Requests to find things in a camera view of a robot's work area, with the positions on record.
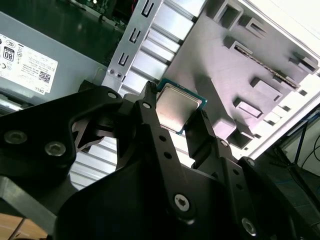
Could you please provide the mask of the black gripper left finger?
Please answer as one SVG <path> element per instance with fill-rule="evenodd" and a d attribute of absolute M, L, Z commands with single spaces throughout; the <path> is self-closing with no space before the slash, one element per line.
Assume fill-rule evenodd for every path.
<path fill-rule="evenodd" d="M 0 118 L 0 197 L 38 225 L 72 209 L 93 220 L 141 204 L 148 214 L 191 224 L 193 201 L 169 132 L 156 113 L 157 87 L 130 101 L 96 86 Z M 76 154 L 104 137 L 117 140 L 116 171 L 75 192 Z"/>

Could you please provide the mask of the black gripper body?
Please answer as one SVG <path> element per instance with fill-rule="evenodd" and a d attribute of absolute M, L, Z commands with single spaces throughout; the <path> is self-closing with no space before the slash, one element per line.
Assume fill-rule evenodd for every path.
<path fill-rule="evenodd" d="M 56 219 L 58 240 L 238 240 L 226 192 L 213 178 L 184 167 L 195 221 L 187 225 L 165 208 L 159 180 L 134 163 L 75 193 Z"/>

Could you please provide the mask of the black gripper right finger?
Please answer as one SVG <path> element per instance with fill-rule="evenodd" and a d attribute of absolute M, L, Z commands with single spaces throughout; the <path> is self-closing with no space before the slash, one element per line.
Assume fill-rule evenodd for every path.
<path fill-rule="evenodd" d="M 249 157 L 236 160 L 216 137 L 205 111 L 185 127 L 193 168 L 212 183 L 210 219 L 199 236 L 214 240 L 317 240 L 320 234 L 301 216 L 270 177 Z"/>

